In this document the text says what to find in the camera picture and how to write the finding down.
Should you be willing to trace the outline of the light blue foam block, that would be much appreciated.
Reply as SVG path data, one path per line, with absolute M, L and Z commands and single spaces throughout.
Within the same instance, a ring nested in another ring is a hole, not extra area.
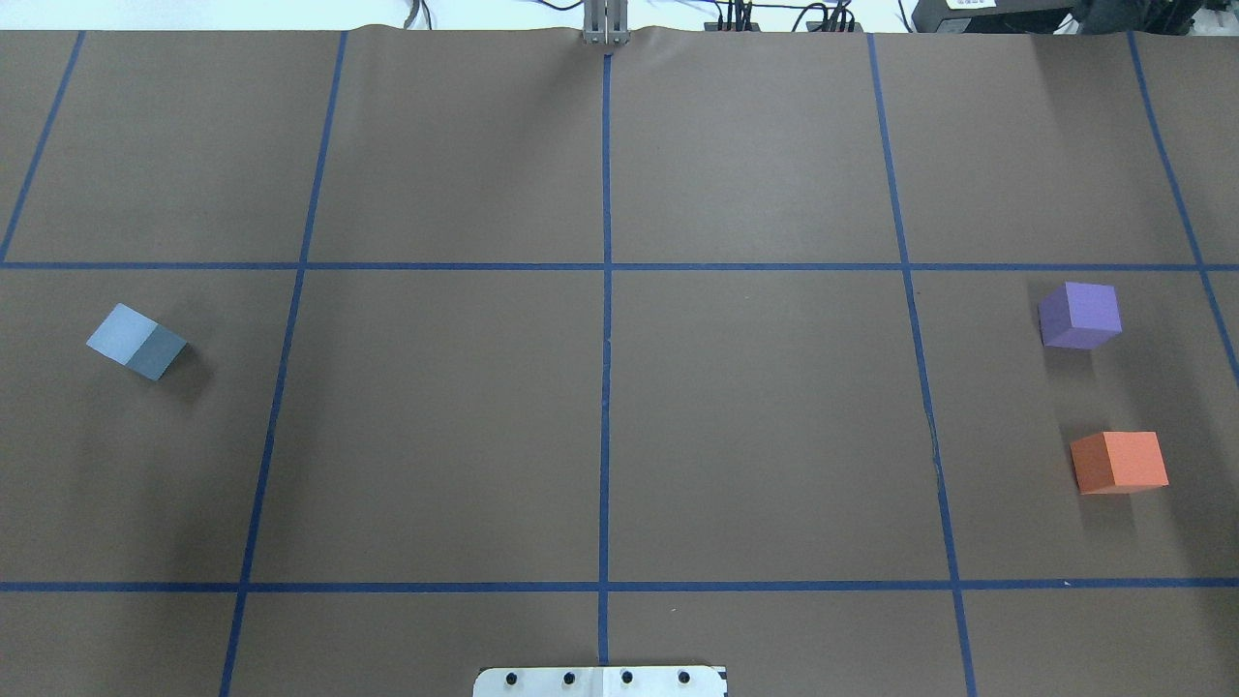
M 188 344 L 162 323 L 123 303 L 115 305 L 87 339 L 93 352 L 152 383 L 166 374 Z

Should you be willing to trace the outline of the purple foam block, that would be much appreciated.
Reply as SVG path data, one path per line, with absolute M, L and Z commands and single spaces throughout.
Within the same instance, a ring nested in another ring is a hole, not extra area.
M 1042 345 L 1092 352 L 1123 332 L 1118 290 L 1110 284 L 1066 282 L 1037 305 Z

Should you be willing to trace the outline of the orange foam block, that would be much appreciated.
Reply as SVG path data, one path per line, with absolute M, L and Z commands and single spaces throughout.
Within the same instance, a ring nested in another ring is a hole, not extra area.
M 1080 495 L 1126 495 L 1170 485 L 1154 432 L 1100 432 L 1073 439 L 1068 449 Z

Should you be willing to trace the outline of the grey aluminium frame post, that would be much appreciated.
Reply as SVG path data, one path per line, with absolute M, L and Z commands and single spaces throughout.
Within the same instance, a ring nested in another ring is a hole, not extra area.
M 628 45 L 628 9 L 627 0 L 584 1 L 584 43 Z

